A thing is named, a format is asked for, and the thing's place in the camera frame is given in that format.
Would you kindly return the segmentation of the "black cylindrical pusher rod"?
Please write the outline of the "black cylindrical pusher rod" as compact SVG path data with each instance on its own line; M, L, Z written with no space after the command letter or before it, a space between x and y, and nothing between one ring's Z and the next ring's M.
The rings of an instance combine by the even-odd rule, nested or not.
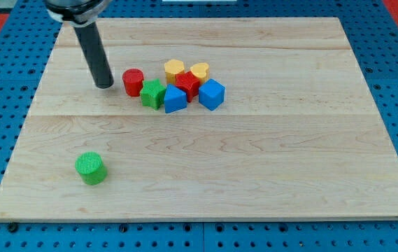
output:
M110 88L114 79L96 22L84 27L75 27L74 31L94 84L99 89Z

